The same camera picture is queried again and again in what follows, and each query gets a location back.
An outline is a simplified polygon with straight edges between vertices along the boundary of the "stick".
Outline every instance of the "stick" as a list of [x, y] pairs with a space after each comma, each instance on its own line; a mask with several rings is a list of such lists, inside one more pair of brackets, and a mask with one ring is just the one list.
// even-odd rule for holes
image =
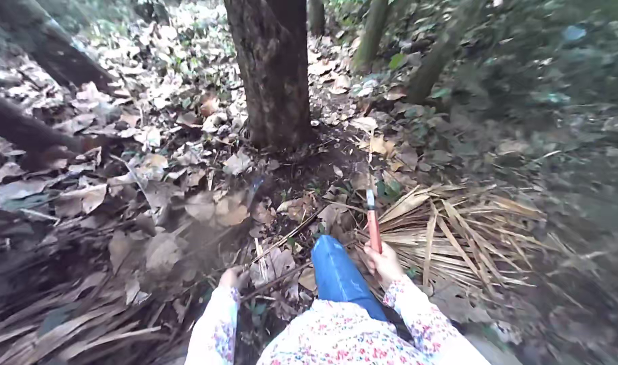
[[293, 237], [295, 236], [298, 232], [300, 232], [300, 230], [302, 228], [304, 228], [307, 224], [309, 224], [311, 221], [313, 221], [318, 214], [320, 214], [320, 212], [322, 211], [322, 209], [320, 209], [319, 211], [313, 213], [309, 218], [307, 218], [305, 221], [303, 221], [302, 223], [300, 223], [300, 225], [298, 227], [296, 227], [295, 229], [293, 229], [291, 232], [289, 232], [288, 235], [282, 237], [282, 239], [280, 239], [277, 243], [275, 243], [274, 245], [268, 247], [264, 253], [258, 255], [253, 261], [251, 261], [248, 266], [252, 265], [253, 263], [255, 263], [257, 260], [261, 259], [262, 257], [266, 256], [269, 252], [272, 251], [272, 249], [274, 249], [275, 247], [280, 247], [281, 245], [284, 244], [284, 242], [286, 242], [289, 237]]
[[255, 288], [255, 290], [252, 291], [252, 293], [244, 296], [241, 298], [241, 301], [248, 301], [250, 299], [252, 299], [252, 297], [254, 297], [255, 295], [268, 290], [270, 288], [272, 288], [275, 284], [279, 283], [280, 281], [284, 280], [285, 278], [288, 278], [289, 276], [295, 275], [296, 273], [298, 273], [300, 270], [307, 268], [309, 265], [311, 264], [311, 261], [307, 261], [305, 263], [303, 263], [302, 265], [298, 266], [297, 268], [290, 270], [289, 272], [283, 274], [282, 276], [280, 276], [279, 278], [276, 278], [275, 280], [271, 281], [270, 283], [266, 284], [266, 285], [262, 285], [258, 288]]

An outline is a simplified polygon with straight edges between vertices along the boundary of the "leaf litter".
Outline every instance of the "leaf litter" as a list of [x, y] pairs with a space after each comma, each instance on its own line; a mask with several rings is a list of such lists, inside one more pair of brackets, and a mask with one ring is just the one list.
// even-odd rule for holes
[[[362, 171], [346, 164], [333, 164], [333, 176], [343, 182], [341, 186], [331, 178], [326, 185], [338, 187], [330, 188], [331, 195], [325, 195], [333, 203], [323, 202], [319, 197], [324, 191], [316, 187], [289, 189], [295, 199], [289, 198], [285, 190], [281, 200], [273, 199], [275, 204], [271, 200], [264, 203], [248, 198], [256, 188], [238, 186], [230, 177], [251, 178], [264, 165], [259, 161], [259, 153], [249, 149], [242, 138], [242, 126], [248, 118], [245, 96], [242, 88], [230, 89], [230, 85], [239, 83], [236, 63], [217, 62], [233, 56], [224, 49], [230, 42], [225, 15], [221, 7], [207, 9], [199, 4], [183, 4], [172, 14], [170, 27], [140, 23], [132, 30], [134, 38], [114, 30], [102, 35], [98, 30], [97, 36], [89, 40], [99, 51], [99, 62], [113, 74], [122, 75], [114, 95], [105, 94], [90, 83], [72, 97], [48, 77], [45, 90], [51, 90], [53, 97], [34, 100], [29, 91], [33, 87], [27, 85], [13, 90], [17, 98], [25, 99], [30, 112], [32, 108], [45, 109], [53, 114], [55, 126], [69, 135], [105, 136], [121, 141], [120, 148], [114, 145], [121, 162], [100, 153], [98, 161], [82, 162], [68, 157], [61, 159], [65, 167], [30, 172], [21, 168], [24, 165], [19, 154], [5, 154], [4, 168], [0, 169], [0, 201], [34, 214], [63, 218], [57, 223], [49, 220], [55, 225], [41, 239], [43, 254], [58, 253], [74, 242], [101, 249], [105, 254], [96, 262], [82, 265], [85, 267], [68, 268], [68, 277], [46, 278], [61, 283], [67, 290], [21, 303], [28, 312], [38, 314], [36, 318], [21, 314], [17, 322], [0, 322], [4, 324], [0, 325], [0, 335], [20, 341], [11, 345], [8, 352], [3, 351], [6, 355], [0, 352], [0, 359], [29, 359], [19, 346], [32, 339], [31, 335], [36, 336], [33, 328], [45, 319], [47, 309], [73, 302], [80, 309], [53, 329], [59, 328], [60, 340], [50, 345], [42, 342], [45, 346], [34, 352], [33, 358], [53, 359], [49, 353], [63, 354], [63, 359], [86, 355], [89, 349], [105, 341], [122, 348], [131, 337], [146, 343], [162, 340], [152, 336], [162, 334], [169, 326], [188, 327], [195, 319], [198, 312], [190, 316], [188, 303], [193, 295], [194, 301], [204, 300], [202, 295], [207, 295], [212, 287], [213, 279], [208, 277], [218, 278], [215, 270], [244, 262], [237, 261], [239, 255], [235, 253], [252, 257], [254, 253], [259, 256], [267, 252], [250, 265], [256, 288], [293, 273], [302, 260], [307, 260], [313, 235], [328, 233], [360, 214], [350, 207], [363, 206], [356, 192], [367, 188], [370, 178], [375, 193], [383, 197], [379, 207], [386, 212], [381, 225], [384, 240], [404, 254], [407, 259], [402, 264], [408, 270], [418, 274], [423, 270], [424, 284], [437, 287], [454, 283], [450, 290], [441, 291], [444, 302], [456, 301], [453, 298], [459, 299], [458, 295], [475, 300], [474, 295], [490, 292], [482, 292], [487, 286], [525, 283], [525, 270], [517, 262], [526, 262], [533, 251], [543, 246], [529, 234], [532, 224], [514, 223], [520, 219], [543, 221], [544, 215], [536, 208], [502, 196], [472, 194], [469, 187], [426, 187], [422, 183], [411, 190], [418, 180], [428, 177], [424, 173], [434, 174], [443, 166], [455, 164], [455, 155], [441, 145], [422, 148], [421, 144], [409, 142], [407, 123], [430, 129], [440, 125], [437, 118], [442, 118], [432, 118], [430, 106], [399, 102], [406, 95], [401, 85], [350, 74], [348, 58], [356, 48], [355, 41], [349, 46], [334, 46], [331, 40], [310, 44], [310, 82], [312, 91], [322, 89], [314, 93], [323, 103], [320, 120], [329, 121], [324, 124], [334, 127], [339, 147], [345, 147], [345, 153], [355, 154], [354, 149], [362, 148], [375, 155], [375, 176], [369, 176], [367, 165]], [[211, 25], [209, 30], [196, 32], [195, 27], [204, 22]], [[194, 36], [183, 45], [182, 39], [189, 30]], [[196, 48], [202, 56], [191, 56], [186, 52], [188, 47]], [[394, 68], [399, 77], [414, 66], [408, 58], [397, 58]], [[32, 62], [23, 62], [35, 75], [41, 75], [42, 71]], [[192, 81], [200, 75], [205, 81]], [[224, 92], [217, 93], [217, 85], [225, 88]], [[346, 102], [327, 103], [325, 96], [343, 97], [341, 101]], [[394, 103], [381, 111], [374, 106], [378, 100]], [[346, 132], [336, 129], [337, 126], [346, 127]], [[108, 146], [102, 149], [106, 153]], [[13, 146], [3, 143], [0, 150], [8, 153]], [[526, 150], [524, 144], [505, 143], [496, 153], [518, 154]], [[387, 160], [387, 166], [383, 162], [378, 164], [379, 156]], [[269, 164], [266, 172], [274, 173], [288, 166], [274, 161], [276, 164]], [[478, 212], [487, 215], [479, 218]], [[288, 220], [295, 228], [282, 235], [280, 227]], [[319, 223], [312, 226], [315, 230], [309, 229], [312, 220]], [[221, 239], [223, 235], [246, 226], [249, 245], [226, 248], [228, 243]], [[354, 229], [354, 233], [365, 239], [364, 229]], [[222, 256], [209, 254], [218, 247], [224, 251]], [[518, 273], [492, 270], [497, 262], [516, 266]], [[95, 275], [109, 279], [88, 286], [94, 288], [94, 295], [81, 295], [86, 291], [85, 281], [79, 280], [84, 277], [82, 274], [104, 265], [105, 271]], [[198, 267], [191, 270], [190, 265]], [[24, 268], [14, 270], [27, 272]], [[290, 275], [276, 284], [272, 292], [264, 293], [274, 298], [272, 308], [278, 317], [289, 320], [305, 306], [301, 298], [306, 293], [298, 283], [314, 292], [313, 269]], [[462, 302], [458, 314], [450, 315], [465, 321], [487, 320], [482, 309], [470, 309], [473, 305], [469, 305], [469, 300]], [[129, 312], [127, 305], [135, 310]], [[94, 309], [100, 306], [105, 312]], [[165, 319], [165, 314], [171, 312], [175, 314], [174, 322]], [[98, 332], [105, 336], [96, 335], [93, 328], [100, 328]], [[165, 342], [154, 346], [155, 357], [167, 352]]]

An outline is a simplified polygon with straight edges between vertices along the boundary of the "tree bark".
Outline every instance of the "tree bark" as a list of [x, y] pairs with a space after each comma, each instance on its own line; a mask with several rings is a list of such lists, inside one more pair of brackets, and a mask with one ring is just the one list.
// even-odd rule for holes
[[100, 90], [109, 89], [108, 72], [77, 49], [36, 0], [0, 0], [0, 26], [59, 84], [92, 81]]
[[2, 97], [0, 97], [0, 137], [25, 151], [44, 151], [55, 145], [66, 146], [75, 153], [81, 153], [83, 150], [78, 138], [59, 133], [42, 121], [24, 115], [16, 105]]
[[414, 104], [424, 103], [431, 94], [440, 74], [451, 61], [459, 47], [467, 28], [475, 23], [483, 5], [482, 0], [466, 0], [453, 12], [451, 20], [437, 37], [433, 48], [426, 56], [417, 73], [410, 78], [408, 101]]
[[322, 0], [309, 0], [309, 29], [316, 37], [324, 34], [324, 4]]
[[388, 0], [372, 0], [365, 21], [365, 33], [353, 59], [355, 71], [367, 71], [379, 50], [381, 36], [386, 28]]
[[309, 119], [305, 0], [225, 0], [258, 147], [295, 147]]

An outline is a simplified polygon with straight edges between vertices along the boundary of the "vegetation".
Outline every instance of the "vegetation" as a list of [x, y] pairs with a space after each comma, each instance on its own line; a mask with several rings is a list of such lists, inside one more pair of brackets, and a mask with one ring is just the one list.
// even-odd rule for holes
[[0, 1], [0, 364], [176, 360], [236, 264], [253, 363], [370, 180], [464, 331], [618, 364], [618, 0], [259, 3]]

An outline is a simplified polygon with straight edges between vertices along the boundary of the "green leaf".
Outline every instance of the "green leaf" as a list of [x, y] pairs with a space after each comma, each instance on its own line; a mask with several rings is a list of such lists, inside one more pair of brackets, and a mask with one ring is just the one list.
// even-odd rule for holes
[[451, 93], [451, 89], [449, 89], [449, 88], [443, 88], [443, 89], [439, 89], [439, 90], [437, 90], [436, 92], [432, 93], [432, 94], [431, 94], [431, 97], [432, 97], [433, 99], [436, 99], [436, 98], [438, 98], [438, 97], [444, 97], [444, 96], [447, 96], [447, 95], [449, 95], [450, 93]]
[[407, 59], [405, 58], [405, 54], [397, 53], [392, 56], [392, 59], [390, 60], [390, 64], [388, 66], [390, 67], [390, 69], [396, 70], [399, 67], [405, 65], [406, 62]]

